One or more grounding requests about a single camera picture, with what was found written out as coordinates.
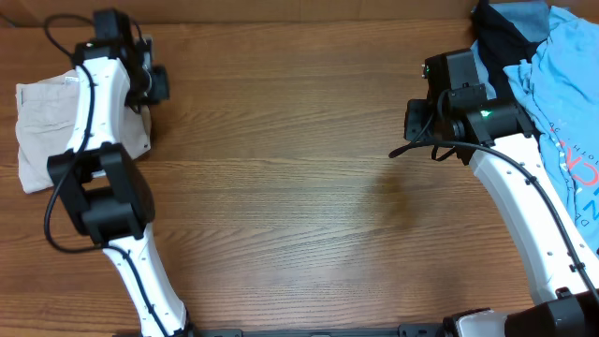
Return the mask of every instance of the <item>red lettering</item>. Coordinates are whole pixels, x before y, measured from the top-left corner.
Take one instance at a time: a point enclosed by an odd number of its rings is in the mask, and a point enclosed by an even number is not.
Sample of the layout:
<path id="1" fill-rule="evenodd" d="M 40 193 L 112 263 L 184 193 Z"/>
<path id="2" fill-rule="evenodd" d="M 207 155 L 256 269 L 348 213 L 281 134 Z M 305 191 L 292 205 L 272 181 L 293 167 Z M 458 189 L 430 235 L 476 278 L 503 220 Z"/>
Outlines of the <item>red lettering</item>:
<path id="1" fill-rule="evenodd" d="M 569 170 L 572 170 L 574 168 L 574 166 L 576 166 L 578 164 L 578 162 L 580 161 L 580 156 L 573 162 L 572 161 L 572 149 L 570 147 L 568 147 L 568 156 L 565 157 L 565 163 L 568 166 Z"/>
<path id="2" fill-rule="evenodd" d="M 572 178 L 578 180 L 585 186 L 591 186 L 591 185 L 594 185 L 597 182 L 599 182 L 599 172 L 597 172 L 597 168 L 595 168 L 593 165 L 591 165 L 589 163 L 583 163 L 583 165 L 592 170 L 592 173 L 594 174 L 594 177 L 592 178 L 592 180 L 589 182 L 585 182 L 582 179 L 580 179 L 580 177 L 578 177 L 576 174 L 573 175 Z"/>

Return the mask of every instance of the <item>cable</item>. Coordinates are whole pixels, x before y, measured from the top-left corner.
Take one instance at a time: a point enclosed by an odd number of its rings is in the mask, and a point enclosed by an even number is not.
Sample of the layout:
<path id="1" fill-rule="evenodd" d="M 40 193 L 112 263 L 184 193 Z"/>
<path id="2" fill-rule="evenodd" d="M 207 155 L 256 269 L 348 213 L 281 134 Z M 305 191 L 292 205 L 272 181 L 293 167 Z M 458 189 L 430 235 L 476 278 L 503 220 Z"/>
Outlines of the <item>cable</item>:
<path id="1" fill-rule="evenodd" d="M 443 96 L 446 95 L 449 92 L 449 89 L 444 89 L 444 91 L 441 92 L 441 94 L 439 94 L 439 99 L 437 100 L 437 115 L 441 116 L 441 109 L 443 108 Z M 418 132 L 418 134 L 410 141 L 410 142 L 417 142 L 420 140 L 420 138 L 424 135 L 425 132 L 427 132 L 429 130 L 429 127 L 431 126 L 432 121 L 435 118 L 435 114 L 431 113 L 431 116 L 429 117 L 429 119 L 427 120 L 427 122 L 424 124 L 424 126 L 422 126 L 422 129 L 420 130 L 420 132 Z"/>
<path id="2" fill-rule="evenodd" d="M 558 215 L 558 211 L 555 209 L 555 206 L 553 206 L 551 199 L 549 198 L 549 196 L 547 195 L 547 193 L 541 186 L 541 183 L 538 182 L 536 177 L 534 177 L 531 174 L 531 172 L 529 172 L 527 169 L 525 169 L 522 165 L 520 165 L 514 159 L 510 158 L 508 155 L 502 154 L 501 152 L 499 152 L 497 150 L 493 150 L 491 148 L 484 147 L 482 145 L 471 144 L 471 143 L 467 143 L 467 142 L 463 142 L 463 141 L 455 141 L 455 140 L 425 140 L 425 141 L 421 141 L 418 143 L 411 142 L 407 145 L 404 145 L 398 149 L 393 150 L 389 154 L 389 158 L 395 158 L 395 157 L 405 153 L 408 150 L 419 148 L 419 147 L 425 147 L 425 146 L 453 147 L 453 148 L 462 148 L 462 149 L 475 150 L 475 151 L 478 150 L 478 151 L 486 152 L 488 154 L 493 154 L 493 155 L 503 159 L 505 162 L 507 162 L 508 164 L 513 166 L 520 173 L 522 173 L 522 175 L 524 175 L 524 177 L 526 178 L 526 181 L 528 183 L 530 183 L 532 186 L 534 186 L 534 188 L 536 189 L 538 194 L 541 196 L 541 199 L 543 199 L 543 201 L 545 201 L 545 204 L 547 205 L 549 212 L 551 213 L 551 216 L 553 217 L 553 220 L 555 221 L 555 225 L 557 226 L 558 230 L 560 231 L 560 234 L 562 235 L 563 243 L 565 244 L 565 246 L 568 250 L 568 253 L 570 254 L 570 257 L 572 258 L 572 262 L 574 263 L 574 268 L 576 268 L 576 270 L 580 274 L 580 278 L 582 279 L 582 282 L 592 293 L 592 296 L 594 297 L 594 300 L 595 300 L 597 306 L 599 306 L 599 294 L 597 293 L 597 289 L 594 287 L 591 279 L 589 278 L 589 275 L 585 271 L 584 264 L 582 264 L 580 262 L 580 258 L 578 258 L 577 251 L 574 248 L 572 241 L 570 240 L 570 236 L 568 235 L 568 232 L 566 231 L 565 226 L 563 225 L 562 219 Z"/>
<path id="3" fill-rule="evenodd" d="M 73 54 L 70 53 L 60 43 L 58 43 L 54 39 L 54 37 L 52 37 L 52 35 L 50 34 L 50 24 L 58 19 L 75 19 L 75 20 L 79 20 L 81 22 L 89 23 L 91 25 L 94 25 L 94 22 L 85 17 L 82 17 L 81 15 L 76 15 L 76 14 L 54 14 L 54 15 L 50 15 L 44 21 L 44 33 L 46 33 L 46 37 L 48 38 L 50 43 L 54 45 L 54 47 L 58 48 L 59 51 L 62 51 L 66 56 L 68 56 L 68 59 L 70 60 L 73 58 Z"/>
<path id="4" fill-rule="evenodd" d="M 456 152 L 456 148 L 451 148 L 451 150 L 449 150 L 446 153 L 442 154 L 438 158 L 437 158 L 437 151 L 439 151 L 439 147 L 435 145 L 432 148 L 431 159 L 434 160 L 434 161 L 442 162 L 442 161 L 448 159 L 451 155 L 453 155 Z"/>
<path id="5" fill-rule="evenodd" d="M 66 177 L 71 173 L 71 171 L 75 167 L 75 164 L 77 164 L 77 161 L 81 157 L 81 154 L 83 154 L 83 152 L 85 151 L 85 147 L 87 146 L 87 142 L 90 139 L 90 135 L 91 135 L 91 131 L 92 131 L 92 120 L 94 119 L 94 103 L 95 103 L 94 79 L 92 78 L 92 74 L 90 74 L 87 67 L 85 67 L 84 65 L 80 65 L 80 68 L 81 68 L 81 70 L 83 70 L 83 72 L 85 73 L 85 76 L 87 76 L 87 80 L 90 82 L 90 109 L 87 114 L 87 124 L 85 126 L 85 131 L 83 132 L 83 141 L 81 142 L 81 146 L 75 153 L 75 156 L 73 157 L 73 159 L 70 161 L 70 163 L 68 163 L 68 167 L 66 167 L 65 174 L 60 179 L 58 184 L 56 186 L 54 186 L 54 191 L 52 192 L 52 195 L 50 196 L 50 201 L 48 201 L 48 207 L 46 207 L 46 214 L 44 215 L 44 234 L 46 235 L 46 240 L 57 251 L 67 253 L 67 254 L 91 252 L 91 251 L 101 248 L 96 245 L 91 246 L 91 247 L 75 248 L 75 249 L 74 248 L 65 248 L 65 247 L 62 247 L 60 244 L 58 244 L 54 240 L 54 238 L 52 237 L 51 232 L 50 232 L 50 217 L 52 214 L 52 210 L 54 208 L 54 204 L 56 203 L 56 199 L 58 199 L 58 194 L 60 192 L 60 189 L 63 187 Z"/>
<path id="6" fill-rule="evenodd" d="M 0 13 L 0 19 L 4 20 L 6 23 L 8 23 L 8 26 L 10 26 L 10 28 L 17 28 L 17 23 L 15 23 L 13 20 L 9 19 L 6 15 Z"/>
<path id="7" fill-rule="evenodd" d="M 73 14 L 56 14 L 56 15 L 50 16 L 48 19 L 46 19 L 46 21 L 44 21 L 44 32 L 46 33 L 46 37 L 48 38 L 48 40 L 51 42 L 51 44 L 53 44 L 56 48 L 58 48 L 58 50 L 60 50 L 62 53 L 64 53 L 66 56 L 68 56 L 69 60 L 71 60 L 71 62 L 72 62 L 72 58 L 73 58 L 72 53 L 67 51 L 50 34 L 50 24 L 54 20 L 63 19 L 63 18 L 77 19 L 77 20 L 81 20 L 84 22 L 88 22 L 91 25 L 94 25 L 94 23 L 87 18 L 78 16 L 78 15 L 73 15 Z M 141 37 L 141 29 L 139 28 L 139 25 L 136 22 L 134 22 L 134 24 L 138 28 L 139 37 Z M 61 246 L 60 244 L 58 244 L 58 242 L 56 242 L 51 235 L 50 219 L 51 219 L 52 210 L 54 208 L 54 204 L 56 203 L 56 199 L 58 199 L 60 190 L 63 187 L 63 184 L 65 183 L 66 177 L 72 172 L 72 170 L 74 169 L 78 160 L 80 159 L 81 155 L 83 154 L 83 152 L 85 152 L 85 148 L 87 147 L 87 143 L 89 141 L 89 138 L 91 137 L 91 132 L 92 132 L 92 122 L 94 120 L 94 106 L 95 106 L 94 78 L 92 77 L 92 74 L 89 72 L 89 70 L 87 69 L 86 66 L 81 64 L 81 65 L 79 65 L 79 67 L 81 68 L 81 70 L 83 70 L 83 72 L 85 73 L 85 76 L 87 77 L 87 80 L 90 83 L 90 108 L 87 113 L 87 122 L 85 125 L 85 131 L 83 132 L 83 140 L 81 141 L 81 146 L 77 150 L 75 155 L 73 156 L 73 159 L 71 159 L 71 161 L 68 163 L 68 166 L 66 167 L 66 172 L 63 175 L 63 177 L 60 179 L 58 184 L 54 186 L 54 191 L 52 192 L 52 194 L 50 196 L 50 200 L 48 201 L 48 206 L 46 207 L 46 213 L 44 215 L 44 235 L 46 236 L 46 240 L 48 241 L 48 243 L 54 249 L 56 249 L 57 251 L 62 252 L 62 253 L 79 254 L 79 253 L 92 252 L 92 251 L 96 251 L 96 250 L 100 250 L 100 249 L 112 249 L 114 251 L 119 252 L 123 256 L 123 259 L 127 261 L 127 263 L 129 264 L 129 267 L 131 268 L 131 271 L 133 272 L 135 280 L 138 284 L 139 293 L 141 294 L 141 297 L 143 298 L 143 301 L 146 305 L 146 308 L 148 309 L 148 312 L 150 313 L 150 315 L 152 315 L 154 321 L 156 322 L 156 325 L 158 326 L 158 328 L 160 329 L 162 334 L 165 337 L 168 337 L 168 332 L 165 329 L 165 326 L 163 325 L 162 321 L 158 318 L 158 315 L 156 314 L 155 310 L 153 309 L 153 305 L 150 302 L 150 299 L 148 299 L 148 295 L 145 291 L 143 283 L 141 282 L 141 277 L 139 276 L 138 269 L 136 268 L 135 264 L 133 263 L 133 260 L 131 260 L 131 256 L 129 256 L 129 254 L 125 250 L 123 250 L 119 247 L 110 246 L 107 244 L 105 244 L 105 245 L 97 244 L 97 245 L 83 247 L 83 248 L 65 248 L 65 247 Z"/>
<path id="8" fill-rule="evenodd" d="M 133 23 L 135 28 L 138 30 L 139 41 L 141 41 L 141 42 L 143 42 L 143 44 L 147 45 L 146 40 L 143 39 L 143 34 L 141 33 L 141 28 L 139 28 L 139 23 L 137 21 L 135 21 L 134 19 L 132 19 L 131 17 L 129 17 L 129 20 Z"/>

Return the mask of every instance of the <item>wood grain surface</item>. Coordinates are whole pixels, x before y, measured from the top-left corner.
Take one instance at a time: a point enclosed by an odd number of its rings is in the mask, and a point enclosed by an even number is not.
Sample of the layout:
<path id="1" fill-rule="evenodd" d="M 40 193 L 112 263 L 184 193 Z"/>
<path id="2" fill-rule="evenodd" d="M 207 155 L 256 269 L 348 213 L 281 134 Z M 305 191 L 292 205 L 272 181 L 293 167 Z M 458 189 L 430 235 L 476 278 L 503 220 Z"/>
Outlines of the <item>wood grain surface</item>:
<path id="1" fill-rule="evenodd" d="M 420 64 L 472 43 L 455 21 L 145 26 L 171 99 L 153 108 L 156 244 L 204 329 L 394 327 L 532 305 L 518 252 L 459 160 L 404 144 Z M 86 28 L 57 28 L 66 45 Z M 0 336 L 110 336 L 139 328 L 99 253 L 44 241 L 50 191 L 18 178 L 15 84 L 67 71 L 40 29 L 0 34 Z M 76 235 L 63 206 L 53 231 Z"/>
<path id="2" fill-rule="evenodd" d="M 490 0 L 505 3 L 522 0 Z M 545 0 L 578 16 L 599 15 L 596 0 Z M 478 0 L 1 0 L 0 12 L 20 27 L 41 26 L 57 13 L 90 17 L 116 7 L 146 24 L 207 22 L 332 22 L 468 19 Z M 55 25 L 83 25 L 79 21 Z"/>

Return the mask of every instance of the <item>black mount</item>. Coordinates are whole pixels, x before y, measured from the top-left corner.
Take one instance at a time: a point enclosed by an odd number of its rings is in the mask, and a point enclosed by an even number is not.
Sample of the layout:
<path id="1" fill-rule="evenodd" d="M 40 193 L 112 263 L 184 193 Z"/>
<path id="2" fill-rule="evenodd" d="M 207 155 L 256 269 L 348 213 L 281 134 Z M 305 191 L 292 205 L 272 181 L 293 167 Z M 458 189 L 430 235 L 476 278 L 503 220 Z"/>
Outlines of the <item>black mount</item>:
<path id="1" fill-rule="evenodd" d="M 189 312 L 187 312 L 187 324 L 185 325 L 185 329 L 177 330 L 173 335 L 169 337 L 235 337 L 235 335 L 230 334 L 230 331 L 238 331 L 237 337 L 241 337 L 241 330 L 210 330 L 213 333 L 208 335 L 203 332 L 208 330 L 198 330 L 196 326 L 190 322 Z M 112 337 L 144 337 L 140 332 L 138 333 L 128 333 L 128 334 L 117 334 L 112 335 Z"/>
<path id="2" fill-rule="evenodd" d="M 435 337 L 432 335 L 402 335 L 396 329 L 332 329 L 332 330 L 273 330 L 273 331 L 241 331 L 229 330 L 197 330 L 191 328 L 172 337 Z M 135 335 L 115 335 L 113 337 L 142 337 Z"/>
<path id="3" fill-rule="evenodd" d="M 399 337 L 446 337 L 441 323 L 401 324 L 397 335 Z"/>
<path id="4" fill-rule="evenodd" d="M 591 337 L 599 335 L 599 315 L 590 291 L 572 295 L 567 288 L 558 289 L 557 300 L 509 315 L 505 336 Z"/>
<path id="5" fill-rule="evenodd" d="M 517 133 L 530 137 L 533 125 L 513 99 L 487 100 L 485 84 L 478 81 L 471 50 L 446 52 L 428 58 L 423 77 L 429 81 L 427 99 L 411 99 L 405 114 L 404 134 L 412 140 L 433 116 L 433 124 L 420 140 L 459 140 L 493 146 L 494 140 Z M 473 150 L 457 149 L 468 165 Z"/>
<path id="6" fill-rule="evenodd" d="M 74 156 L 68 151 L 48 158 L 54 185 L 67 173 Z M 110 185 L 85 190 L 83 184 L 102 169 Z M 98 244 L 129 235 L 141 239 L 146 224 L 154 219 L 150 187 L 122 144 L 104 143 L 84 152 L 66 176 L 59 196 L 80 235 L 89 235 Z"/>
<path id="7" fill-rule="evenodd" d="M 75 46 L 73 66 L 98 57 L 119 58 L 130 79 L 127 106 L 158 104 L 168 99 L 167 71 L 163 66 L 152 66 L 153 42 L 140 37 L 134 43 L 131 21 L 126 14 L 116 9 L 94 12 L 94 28 L 95 38 Z"/>

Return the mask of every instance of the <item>beige cloth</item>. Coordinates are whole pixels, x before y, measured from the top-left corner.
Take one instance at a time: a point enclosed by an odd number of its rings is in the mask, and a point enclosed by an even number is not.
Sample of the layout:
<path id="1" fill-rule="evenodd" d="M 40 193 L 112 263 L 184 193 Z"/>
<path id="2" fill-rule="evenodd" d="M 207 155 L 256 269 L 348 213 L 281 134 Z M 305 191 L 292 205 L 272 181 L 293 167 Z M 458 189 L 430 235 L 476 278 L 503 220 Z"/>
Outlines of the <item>beige cloth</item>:
<path id="1" fill-rule="evenodd" d="M 79 100 L 77 72 L 33 84 L 17 84 L 16 125 L 19 142 L 19 179 L 25 193 L 52 186 L 48 157 L 62 154 L 71 138 Z M 125 108 L 121 143 L 132 158 L 150 150 L 150 111 Z"/>

